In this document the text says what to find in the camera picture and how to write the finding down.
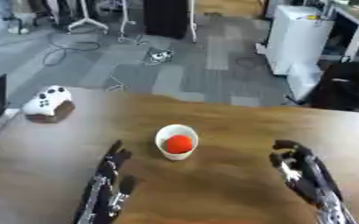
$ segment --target black speaker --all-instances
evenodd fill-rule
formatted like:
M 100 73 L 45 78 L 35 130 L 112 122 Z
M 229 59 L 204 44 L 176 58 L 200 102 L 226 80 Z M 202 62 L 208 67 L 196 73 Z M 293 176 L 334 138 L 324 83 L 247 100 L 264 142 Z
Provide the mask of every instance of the black speaker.
M 183 39 L 187 34 L 187 0 L 144 0 L 145 33 Z

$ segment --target white box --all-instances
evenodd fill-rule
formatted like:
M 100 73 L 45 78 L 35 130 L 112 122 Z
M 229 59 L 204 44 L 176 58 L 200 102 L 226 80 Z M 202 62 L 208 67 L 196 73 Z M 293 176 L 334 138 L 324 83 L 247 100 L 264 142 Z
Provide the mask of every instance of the white box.
M 305 6 L 279 5 L 265 56 L 276 75 L 287 75 L 294 63 L 317 63 L 333 21 L 309 19 L 320 11 Z
M 322 71 L 314 64 L 294 64 L 287 75 L 287 82 L 296 101 L 305 97 L 317 86 Z

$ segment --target gray carpet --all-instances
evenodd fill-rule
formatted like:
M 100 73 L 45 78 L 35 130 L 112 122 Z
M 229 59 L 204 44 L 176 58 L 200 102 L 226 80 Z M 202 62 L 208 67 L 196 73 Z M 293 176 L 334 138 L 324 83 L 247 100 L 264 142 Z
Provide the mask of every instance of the gray carpet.
M 142 15 L 131 12 L 137 25 L 128 26 L 130 38 L 143 33 Z M 264 38 L 268 25 L 239 17 L 198 17 L 199 41 L 143 36 L 146 43 L 117 41 L 118 17 L 104 18 L 110 34 L 53 36 L 62 46 L 85 48 L 77 41 L 97 41 L 92 52 L 69 51 L 57 66 L 45 66 L 43 59 L 56 47 L 49 44 L 49 24 L 42 24 L 27 36 L 7 34 L 0 23 L 0 74 L 8 74 L 8 96 L 19 107 L 46 85 L 109 88 L 118 83 L 131 93 L 168 95 L 191 102 L 219 102 L 243 106 L 274 106 L 283 101 L 288 87 L 285 79 L 274 77 L 263 57 L 254 54 L 253 44 Z M 146 55 L 158 49 L 174 51 L 172 61 L 145 65 Z M 55 53 L 47 62 L 61 57 Z

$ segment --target orange ball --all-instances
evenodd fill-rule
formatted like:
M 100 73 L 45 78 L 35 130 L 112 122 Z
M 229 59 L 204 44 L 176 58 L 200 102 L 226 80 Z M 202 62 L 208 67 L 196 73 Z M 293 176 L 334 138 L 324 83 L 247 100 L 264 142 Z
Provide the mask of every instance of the orange ball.
M 181 154 L 192 150 L 192 139 L 188 136 L 177 135 L 167 140 L 167 152 Z

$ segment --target white game controller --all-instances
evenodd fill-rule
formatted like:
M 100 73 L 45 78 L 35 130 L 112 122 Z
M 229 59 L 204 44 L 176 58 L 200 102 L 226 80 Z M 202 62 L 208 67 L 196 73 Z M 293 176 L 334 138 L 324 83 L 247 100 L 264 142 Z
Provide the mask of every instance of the white game controller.
M 22 110 L 28 116 L 55 116 L 55 109 L 66 101 L 72 101 L 72 95 L 67 89 L 50 86 L 27 102 Z

